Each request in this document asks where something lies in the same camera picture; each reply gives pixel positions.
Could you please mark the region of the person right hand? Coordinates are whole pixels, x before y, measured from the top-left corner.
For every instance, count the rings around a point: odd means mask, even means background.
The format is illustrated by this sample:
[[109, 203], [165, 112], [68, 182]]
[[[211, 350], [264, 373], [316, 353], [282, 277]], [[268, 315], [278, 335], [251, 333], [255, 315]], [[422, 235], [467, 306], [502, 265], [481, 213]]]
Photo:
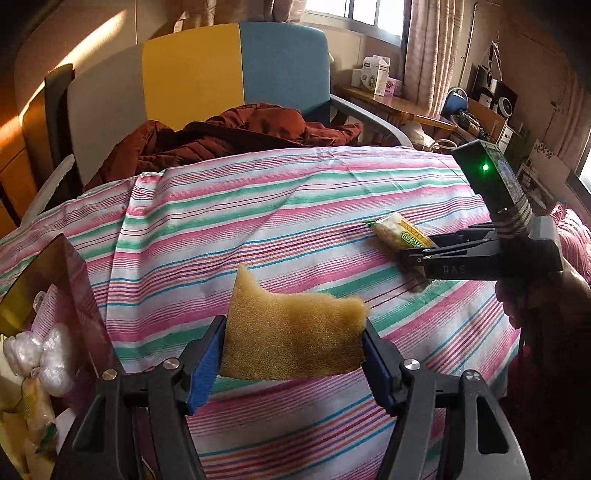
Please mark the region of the person right hand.
[[499, 280], [495, 293], [515, 329], [540, 321], [568, 334], [590, 333], [590, 285], [572, 268], [538, 278], [528, 287]]

